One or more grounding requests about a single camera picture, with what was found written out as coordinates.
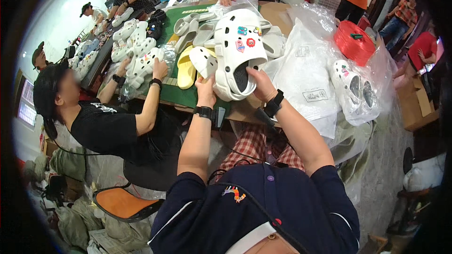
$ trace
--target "orange stool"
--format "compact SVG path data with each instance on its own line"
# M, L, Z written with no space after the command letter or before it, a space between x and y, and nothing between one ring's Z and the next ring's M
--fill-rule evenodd
M133 223L141 221L157 212L164 199L147 200L129 193L124 186L99 189L93 193L94 203L111 217L122 222Z

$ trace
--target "wristwatch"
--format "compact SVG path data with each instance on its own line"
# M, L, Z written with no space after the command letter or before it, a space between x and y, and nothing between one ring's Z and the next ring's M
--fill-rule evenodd
M152 81L149 82L149 87L150 87L153 83L158 84L159 87L160 87L160 89L162 89L162 81L161 81L161 80L159 80L159 79L157 79L157 78L153 79Z
M281 109L281 101L284 99L284 92L278 89L278 94L276 94L275 98L271 99L267 102L267 105L264 107L263 111L270 117L273 118Z
M207 106L196 107L194 114L199 114L200 117L212 120L212 108Z
M123 76L118 76L116 74L113 75L112 78L115 82L117 82L117 87L118 88L122 88L122 85L124 84L124 82L126 81L126 78Z

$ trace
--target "black cap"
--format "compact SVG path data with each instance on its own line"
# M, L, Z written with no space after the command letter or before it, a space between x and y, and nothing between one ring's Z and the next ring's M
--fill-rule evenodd
M34 69L36 69L36 58L41 54L42 49L44 48L44 42L41 42L39 46L36 48L36 50L33 52L33 55L31 56L31 64L33 64Z
M33 87L33 103L36 113L43 118L52 117L56 107L58 82L68 68L67 59L63 59L61 63L48 65L39 72Z
M82 7L82 13L80 14L80 18L82 18L83 13L88 9L88 7L91 7L91 2L86 3L85 5L83 5Z

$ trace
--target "black t-shirt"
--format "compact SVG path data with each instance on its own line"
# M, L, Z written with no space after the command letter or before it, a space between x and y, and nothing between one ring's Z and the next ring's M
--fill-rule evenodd
M98 98L79 101L79 105L81 110L72 123L71 135L87 149L144 165L163 159L170 148L175 129L167 128L167 132L162 132L165 122L159 114L154 128L137 136L135 114L129 114L121 107L102 104Z
M115 0L113 5L120 6L124 2L126 2L126 0ZM144 9L146 14L149 14L155 10L152 3L148 0L136 0L132 3L130 3L130 7L132 7L134 11L139 10L139 9Z

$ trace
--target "cardboard box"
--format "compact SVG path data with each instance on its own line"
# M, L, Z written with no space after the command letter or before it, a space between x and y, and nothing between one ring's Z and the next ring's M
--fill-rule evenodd
M414 76L405 86L397 90L402 110L404 128L414 132L439 118L433 102L428 101L427 92L421 82L420 76Z

